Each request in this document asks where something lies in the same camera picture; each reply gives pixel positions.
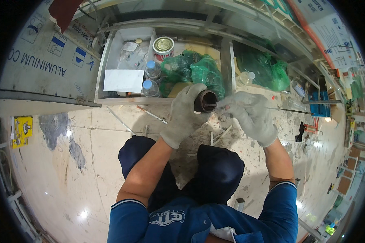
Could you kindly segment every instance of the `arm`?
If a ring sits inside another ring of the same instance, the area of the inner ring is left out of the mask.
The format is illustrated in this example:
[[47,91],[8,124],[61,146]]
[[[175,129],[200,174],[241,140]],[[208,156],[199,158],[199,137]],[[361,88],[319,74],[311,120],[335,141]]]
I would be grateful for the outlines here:
[[289,158],[280,140],[277,138],[271,145],[264,148],[263,151],[266,155],[266,168],[268,168],[271,181],[269,190],[282,181],[295,183],[292,160]]
[[220,101],[218,107],[233,114],[244,133],[257,140],[265,152],[271,182],[258,219],[269,226],[278,241],[296,242],[297,188],[292,161],[277,138],[277,127],[272,122],[267,103],[263,95],[238,92]]
[[147,207],[147,202],[161,178],[172,151],[173,149],[165,143],[163,138],[159,138],[128,173],[116,201],[131,198],[142,202]]
[[277,138],[277,127],[272,122],[267,103],[263,95],[238,92],[220,101],[218,107],[224,107],[225,113],[238,119],[244,133],[263,147],[271,181],[270,190],[279,182],[295,183],[295,179],[292,161]]
[[172,150],[208,121],[209,114],[195,114],[196,96],[206,90],[204,84],[185,87],[172,102],[170,119],[161,137],[128,173],[116,201],[136,199],[147,207],[149,198],[161,178]]

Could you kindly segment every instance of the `work glove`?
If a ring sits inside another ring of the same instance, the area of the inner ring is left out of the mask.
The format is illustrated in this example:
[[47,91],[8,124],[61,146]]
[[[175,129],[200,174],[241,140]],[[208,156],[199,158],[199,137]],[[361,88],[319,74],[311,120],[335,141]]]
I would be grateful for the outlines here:
[[195,114],[193,104],[197,95],[206,90],[204,84],[185,87],[172,102],[169,122],[160,132],[164,141],[172,148],[179,148],[180,143],[208,121],[210,114]]
[[244,133],[266,148],[277,138],[277,127],[267,108],[268,99],[263,95],[237,92],[218,102],[223,113],[232,114]]

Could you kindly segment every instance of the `shirt logo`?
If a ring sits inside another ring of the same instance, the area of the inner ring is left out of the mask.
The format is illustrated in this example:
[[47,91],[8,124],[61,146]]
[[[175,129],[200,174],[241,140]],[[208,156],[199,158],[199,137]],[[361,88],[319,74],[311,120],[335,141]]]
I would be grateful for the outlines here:
[[159,226],[167,226],[175,221],[183,223],[184,219],[185,213],[183,210],[166,210],[165,212],[154,214],[150,218],[149,223],[157,224]]

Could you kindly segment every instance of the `tin can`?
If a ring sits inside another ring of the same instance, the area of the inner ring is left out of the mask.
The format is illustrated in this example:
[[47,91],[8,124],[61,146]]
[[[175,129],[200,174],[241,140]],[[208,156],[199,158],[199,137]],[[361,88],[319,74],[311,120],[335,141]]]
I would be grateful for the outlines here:
[[172,57],[173,49],[174,41],[169,37],[159,37],[153,42],[153,50],[159,61],[163,61],[166,57]]

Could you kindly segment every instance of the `can lid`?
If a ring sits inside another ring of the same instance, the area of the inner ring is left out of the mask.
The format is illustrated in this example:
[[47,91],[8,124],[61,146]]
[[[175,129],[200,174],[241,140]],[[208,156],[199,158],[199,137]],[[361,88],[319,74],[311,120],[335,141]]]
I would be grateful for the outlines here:
[[153,86],[153,83],[151,82],[151,80],[146,79],[143,82],[143,88],[145,88],[146,90],[149,90],[151,88],[151,86]]
[[148,61],[147,64],[146,64],[146,66],[148,68],[154,68],[156,66],[156,63],[154,61]]
[[168,38],[160,38],[155,43],[155,47],[159,51],[167,51],[172,47],[172,42]]

